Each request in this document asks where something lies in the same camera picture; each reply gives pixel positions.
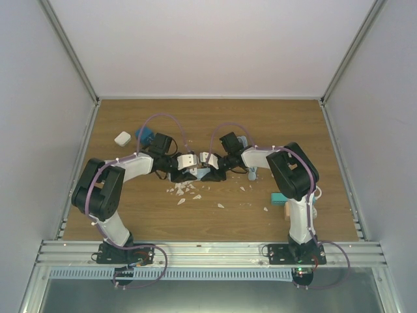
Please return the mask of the teal power strip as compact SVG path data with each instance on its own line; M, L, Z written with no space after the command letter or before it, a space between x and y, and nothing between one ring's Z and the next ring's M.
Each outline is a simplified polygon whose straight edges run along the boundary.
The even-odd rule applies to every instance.
M284 206L287 198L279 192L271 193L270 201L272 205Z

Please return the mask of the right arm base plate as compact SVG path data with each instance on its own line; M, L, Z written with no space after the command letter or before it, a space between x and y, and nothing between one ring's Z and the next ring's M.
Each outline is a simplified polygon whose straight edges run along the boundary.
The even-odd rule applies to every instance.
M314 243L306 248L297 248L289 243L269 243L261 248L261 255L270 265L326 265L322 246Z

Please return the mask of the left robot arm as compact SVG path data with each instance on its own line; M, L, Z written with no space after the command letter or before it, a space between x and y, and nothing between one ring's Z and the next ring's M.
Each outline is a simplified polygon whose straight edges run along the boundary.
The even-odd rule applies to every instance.
M157 133L146 149L131 155L113 160L89 159L72 192L72 205L91 220L104 242L113 246L111 255L119 263L128 263L134 257L131 233L117 212L124 183L158 171L174 179L195 178L186 170L199 164L198 156L192 151L170 155L172 140Z

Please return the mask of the pink cube adapter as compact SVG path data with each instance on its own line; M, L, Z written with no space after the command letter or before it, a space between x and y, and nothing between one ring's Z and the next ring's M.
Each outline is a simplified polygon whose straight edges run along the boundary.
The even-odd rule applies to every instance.
M284 206L283 206L283 212L284 212L284 220L285 221L290 221L290 206L289 206L289 202L285 202Z

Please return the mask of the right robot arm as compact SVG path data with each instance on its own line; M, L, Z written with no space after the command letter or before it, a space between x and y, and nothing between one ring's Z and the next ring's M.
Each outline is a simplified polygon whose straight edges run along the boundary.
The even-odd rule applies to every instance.
M270 148L245 146L234 132L221 137L220 141L225 156L215 155L212 151L199 155L200 162L210 168L202 180L224 181L226 172L236 167L270 170L279 191L287 198L289 258L297 264L305 263L318 245L313 226L313 199L319 180L315 166L295 142Z

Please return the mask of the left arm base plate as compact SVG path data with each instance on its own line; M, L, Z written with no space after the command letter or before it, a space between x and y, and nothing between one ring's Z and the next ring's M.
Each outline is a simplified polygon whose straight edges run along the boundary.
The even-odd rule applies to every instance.
M151 264L153 261L154 248L139 247L134 250L123 250L108 243L99 245L98 252L91 255L91 259L97 264Z

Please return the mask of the light blue power strip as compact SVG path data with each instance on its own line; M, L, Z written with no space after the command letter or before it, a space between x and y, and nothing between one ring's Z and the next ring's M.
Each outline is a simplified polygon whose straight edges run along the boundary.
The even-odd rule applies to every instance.
M202 178L208 173L210 173L210 168L198 168L195 176L198 181L201 181Z

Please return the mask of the dark blue cube adapter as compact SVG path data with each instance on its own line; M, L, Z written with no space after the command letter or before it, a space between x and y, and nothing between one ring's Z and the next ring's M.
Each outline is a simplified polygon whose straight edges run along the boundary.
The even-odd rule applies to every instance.
M135 132L136 141L139 141L141 145L148 145L154 139L154 132L149 127L140 128Z

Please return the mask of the white square plug adapter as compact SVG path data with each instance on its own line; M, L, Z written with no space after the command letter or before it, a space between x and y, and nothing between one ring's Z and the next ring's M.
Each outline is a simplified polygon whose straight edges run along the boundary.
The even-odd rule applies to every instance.
M131 135L125 131L122 131L115 139L114 142L120 146L120 147L124 147L126 146L130 140L131 140Z

